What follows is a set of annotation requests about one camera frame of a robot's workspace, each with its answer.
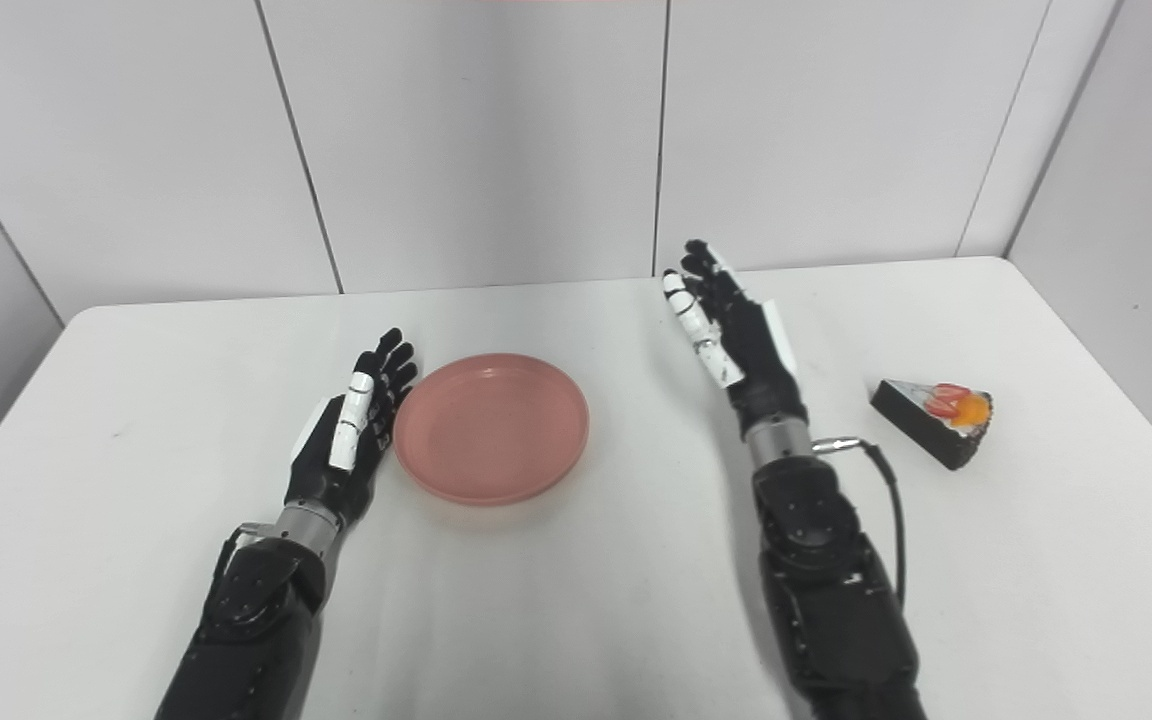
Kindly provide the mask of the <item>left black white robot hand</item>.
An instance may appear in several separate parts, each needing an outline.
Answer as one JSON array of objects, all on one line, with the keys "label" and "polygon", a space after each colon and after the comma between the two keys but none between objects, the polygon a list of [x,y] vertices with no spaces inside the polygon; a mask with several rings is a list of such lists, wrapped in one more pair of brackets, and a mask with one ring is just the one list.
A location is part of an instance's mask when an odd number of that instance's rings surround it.
[{"label": "left black white robot hand", "polygon": [[291,458],[285,505],[314,506],[340,528],[365,515],[376,471],[393,442],[397,410],[419,374],[414,355],[397,327],[358,355],[346,391],[326,400],[308,420]]}]

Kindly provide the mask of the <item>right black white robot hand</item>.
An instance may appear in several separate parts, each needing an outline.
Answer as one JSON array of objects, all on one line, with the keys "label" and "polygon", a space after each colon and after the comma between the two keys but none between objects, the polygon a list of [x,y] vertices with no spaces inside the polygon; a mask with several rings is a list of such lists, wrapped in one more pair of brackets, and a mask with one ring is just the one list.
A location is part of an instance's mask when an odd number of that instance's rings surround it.
[{"label": "right black white robot hand", "polygon": [[772,420],[806,423],[796,359],[774,302],[755,300],[707,241],[687,240],[680,264],[660,276],[664,297],[692,353],[723,389],[740,433]]}]

